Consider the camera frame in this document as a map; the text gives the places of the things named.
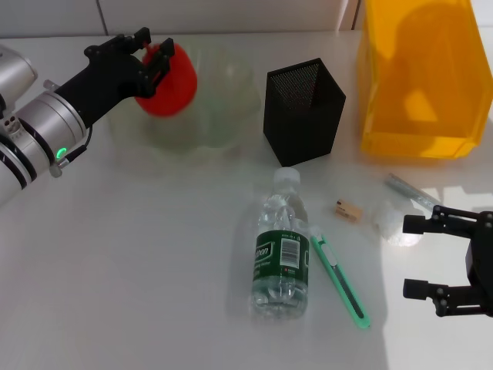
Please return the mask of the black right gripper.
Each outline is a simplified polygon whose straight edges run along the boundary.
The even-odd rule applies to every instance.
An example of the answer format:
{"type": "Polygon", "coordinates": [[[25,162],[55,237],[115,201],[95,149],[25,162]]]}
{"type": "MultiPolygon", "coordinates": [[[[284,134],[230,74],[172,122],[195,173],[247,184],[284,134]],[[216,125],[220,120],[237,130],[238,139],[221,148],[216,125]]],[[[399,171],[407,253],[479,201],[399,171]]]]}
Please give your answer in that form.
{"type": "Polygon", "coordinates": [[[426,301],[430,298],[438,317],[492,316],[492,212],[475,213],[435,205],[431,217],[405,215],[406,234],[469,236],[465,257],[470,286],[450,287],[428,281],[405,279],[403,296],[426,301]]]}

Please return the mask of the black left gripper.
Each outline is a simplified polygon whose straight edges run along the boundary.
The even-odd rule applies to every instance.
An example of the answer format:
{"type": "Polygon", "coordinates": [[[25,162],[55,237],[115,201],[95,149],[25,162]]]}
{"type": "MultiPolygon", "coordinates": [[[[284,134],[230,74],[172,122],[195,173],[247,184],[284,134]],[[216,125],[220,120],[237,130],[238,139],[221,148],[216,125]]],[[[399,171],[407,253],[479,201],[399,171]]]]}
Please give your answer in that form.
{"type": "Polygon", "coordinates": [[[55,94],[79,114],[85,126],[92,126],[124,99],[155,96],[171,70],[174,41],[150,43],[150,30],[142,27],[133,36],[117,35],[87,47],[84,55],[89,64],[55,89],[55,94]],[[144,64],[134,56],[140,49],[146,50],[144,64]]]}

